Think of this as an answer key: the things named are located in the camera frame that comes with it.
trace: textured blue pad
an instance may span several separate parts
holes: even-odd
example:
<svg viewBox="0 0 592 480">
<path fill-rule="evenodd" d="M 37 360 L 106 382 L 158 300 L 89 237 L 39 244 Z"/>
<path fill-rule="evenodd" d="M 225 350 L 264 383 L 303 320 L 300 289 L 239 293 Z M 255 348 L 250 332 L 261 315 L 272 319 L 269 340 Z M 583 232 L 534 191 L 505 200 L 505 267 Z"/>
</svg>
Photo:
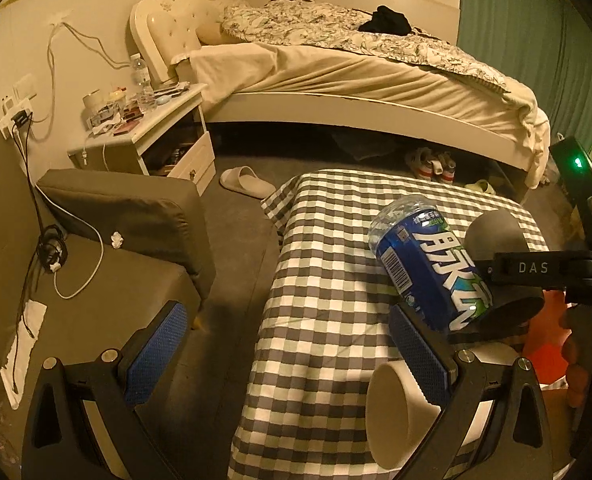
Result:
<svg viewBox="0 0 592 480">
<path fill-rule="evenodd" d="M 133 408 L 150 398 L 187 330 L 185 307 L 177 303 L 127 370 L 125 403 Z"/>
<path fill-rule="evenodd" d="M 450 400 L 448 372 L 397 305 L 390 307 L 390 335 L 427 402 L 441 408 L 447 406 Z"/>
</svg>

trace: drawer front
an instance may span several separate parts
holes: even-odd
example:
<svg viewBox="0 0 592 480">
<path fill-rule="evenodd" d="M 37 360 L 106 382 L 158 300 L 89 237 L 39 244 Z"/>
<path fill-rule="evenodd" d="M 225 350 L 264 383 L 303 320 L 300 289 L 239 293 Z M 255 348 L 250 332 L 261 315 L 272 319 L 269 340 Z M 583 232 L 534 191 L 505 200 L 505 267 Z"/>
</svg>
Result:
<svg viewBox="0 0 592 480">
<path fill-rule="evenodd" d="M 176 167 L 167 176 L 198 182 L 213 161 L 214 148 L 210 134 L 207 132 L 199 137 L 195 145 L 183 155 L 183 158 L 178 161 Z"/>
</svg>

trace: floor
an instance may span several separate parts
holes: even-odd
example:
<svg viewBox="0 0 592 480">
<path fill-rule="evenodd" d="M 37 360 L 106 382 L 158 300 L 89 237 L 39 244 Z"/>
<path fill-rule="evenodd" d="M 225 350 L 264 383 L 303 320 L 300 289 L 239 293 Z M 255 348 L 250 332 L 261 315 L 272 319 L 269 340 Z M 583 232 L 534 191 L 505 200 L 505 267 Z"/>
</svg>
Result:
<svg viewBox="0 0 592 480">
<path fill-rule="evenodd" d="M 377 147 L 382 140 L 379 134 L 369 135 L 374 136 Z M 394 146 L 393 153 L 358 163 L 339 148 L 329 131 L 317 126 L 214 127 L 212 136 L 217 176 L 228 168 L 250 166 L 260 177 L 280 186 L 292 176 L 331 167 L 408 174 L 402 163 L 409 148 L 406 140 Z M 467 161 L 463 166 L 467 171 L 457 171 L 460 184 L 479 178 L 473 170 L 484 167 L 484 162 Z M 202 202 L 217 277 L 199 314 L 201 328 L 192 331 L 178 364 L 140 414 L 184 478 L 224 480 L 256 334 L 278 259 L 278 239 L 259 201 L 223 189 L 217 177 Z M 532 190 L 524 206 L 550 249 L 561 249 L 567 237 L 566 222 L 564 214 L 559 216 L 556 211 L 565 213 L 569 205 L 560 189 Z"/>
</svg>

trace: bed headboard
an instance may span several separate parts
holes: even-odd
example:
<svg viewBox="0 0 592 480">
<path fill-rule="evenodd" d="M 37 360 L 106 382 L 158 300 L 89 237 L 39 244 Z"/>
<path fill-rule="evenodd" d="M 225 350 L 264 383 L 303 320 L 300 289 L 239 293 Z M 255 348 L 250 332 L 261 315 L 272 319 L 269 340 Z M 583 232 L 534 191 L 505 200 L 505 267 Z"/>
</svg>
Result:
<svg viewBox="0 0 592 480">
<path fill-rule="evenodd" d="M 141 0 L 132 8 L 130 28 L 156 83 L 176 79 L 177 63 L 201 47 L 196 27 L 218 22 L 233 0 Z"/>
</svg>

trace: power strip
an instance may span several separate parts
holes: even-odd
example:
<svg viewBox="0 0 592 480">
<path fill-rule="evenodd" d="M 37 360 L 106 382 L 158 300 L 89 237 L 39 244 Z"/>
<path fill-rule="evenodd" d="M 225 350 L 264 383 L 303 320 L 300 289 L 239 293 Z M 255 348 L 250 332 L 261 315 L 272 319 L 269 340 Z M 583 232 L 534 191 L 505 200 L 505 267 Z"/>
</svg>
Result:
<svg viewBox="0 0 592 480">
<path fill-rule="evenodd" d="M 12 118 L 19 113 L 21 110 L 25 110 L 27 115 L 29 116 L 32 113 L 32 105 L 29 102 L 29 99 L 23 99 L 17 105 L 12 106 L 5 116 L 0 119 L 0 131 L 3 134 L 4 139 L 9 139 L 12 136 L 12 128 L 14 126 L 14 122 Z"/>
</svg>

